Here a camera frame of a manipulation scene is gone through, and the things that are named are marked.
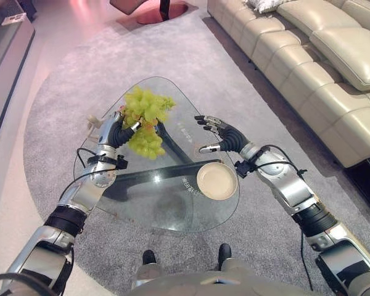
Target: gray rug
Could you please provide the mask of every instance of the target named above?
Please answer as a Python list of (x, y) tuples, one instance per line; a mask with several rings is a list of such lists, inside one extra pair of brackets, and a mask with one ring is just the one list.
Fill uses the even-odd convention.
[[(292, 137), (281, 122), (288, 119), (280, 120), (274, 114), (293, 117), (285, 104), (274, 104), (282, 98), (260, 77), (254, 86), (250, 83), (247, 71), (253, 70), (243, 69), (245, 76), (220, 44), (234, 48), (229, 37), (207, 18), (206, 1), (193, 3), (197, 7), (169, 22), (139, 27), (126, 18), (109, 24), (69, 53), (44, 82), (32, 106), (24, 142), (25, 173), (41, 216), (47, 218), (72, 180), (85, 116), (104, 114), (138, 81), (164, 76), (178, 85), (200, 113), (224, 119), (254, 142), (276, 144), (288, 151), (298, 167), (308, 169), (305, 178), (311, 188), (370, 250), (369, 210), (358, 193), (339, 172), (327, 169), (332, 159), (320, 153), (317, 141), (297, 142)], [(241, 59), (241, 67), (251, 69), (245, 56), (237, 53), (235, 61)], [(274, 112), (259, 93), (275, 105)], [(305, 133), (301, 125), (287, 126), (292, 134)], [(249, 263), (258, 275), (307, 289), (297, 225), (255, 175), (240, 181), (240, 192), (231, 219), (197, 234), (150, 229), (97, 209), (77, 237), (76, 262), (104, 287), (122, 294), (130, 289), (145, 249), (155, 251), (167, 273), (187, 273), (213, 269), (219, 245), (227, 242), (234, 256)], [(315, 289), (329, 294), (313, 262), (316, 255), (305, 247)]]

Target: grape bunch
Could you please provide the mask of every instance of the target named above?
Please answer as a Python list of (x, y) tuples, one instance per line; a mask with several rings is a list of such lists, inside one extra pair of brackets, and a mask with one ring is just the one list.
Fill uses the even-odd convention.
[(121, 107), (125, 114), (123, 128), (127, 128), (141, 120), (142, 125), (128, 142), (129, 148), (135, 153), (156, 159), (158, 155), (165, 153), (161, 147), (162, 139), (159, 137), (154, 126), (158, 121), (167, 119), (169, 111), (175, 103), (171, 97), (159, 96), (149, 90), (135, 87), (133, 92), (125, 94), (126, 105)]

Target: white floor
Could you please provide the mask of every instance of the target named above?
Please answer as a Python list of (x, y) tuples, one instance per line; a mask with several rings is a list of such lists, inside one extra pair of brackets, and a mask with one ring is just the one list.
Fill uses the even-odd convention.
[[(121, 16), (108, 0), (35, 0), (35, 38), (0, 132), (0, 273), (42, 224), (23, 170), (23, 135), (42, 82), (71, 49)], [(75, 266), (66, 295), (111, 295)]]

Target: glass table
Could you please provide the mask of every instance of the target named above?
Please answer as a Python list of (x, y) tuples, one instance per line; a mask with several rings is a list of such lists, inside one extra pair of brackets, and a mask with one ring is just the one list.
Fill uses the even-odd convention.
[[(199, 147), (219, 140), (196, 123), (194, 116), (200, 114), (173, 82), (151, 77), (129, 91), (135, 86), (171, 96), (176, 103), (168, 112), (167, 121), (157, 127), (166, 154), (149, 160), (136, 155), (127, 144), (121, 146), (118, 153), (124, 155), (128, 168), (118, 171), (114, 184), (104, 192), (97, 207), (122, 220), (174, 231), (206, 231), (224, 223), (237, 208), (239, 186), (230, 198), (212, 200), (201, 193), (196, 176), (208, 162), (222, 162), (236, 171), (232, 160), (224, 152), (199, 153)], [(125, 105), (123, 97), (105, 115)], [(95, 146), (87, 140), (83, 144), (92, 150)], [(78, 163), (75, 169), (80, 175)]]

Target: plate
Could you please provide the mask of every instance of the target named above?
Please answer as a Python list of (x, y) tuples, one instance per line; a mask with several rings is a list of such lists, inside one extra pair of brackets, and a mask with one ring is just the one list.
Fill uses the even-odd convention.
[(197, 185), (200, 191), (210, 199), (225, 200), (237, 189), (237, 176), (227, 165), (210, 162), (197, 172)]

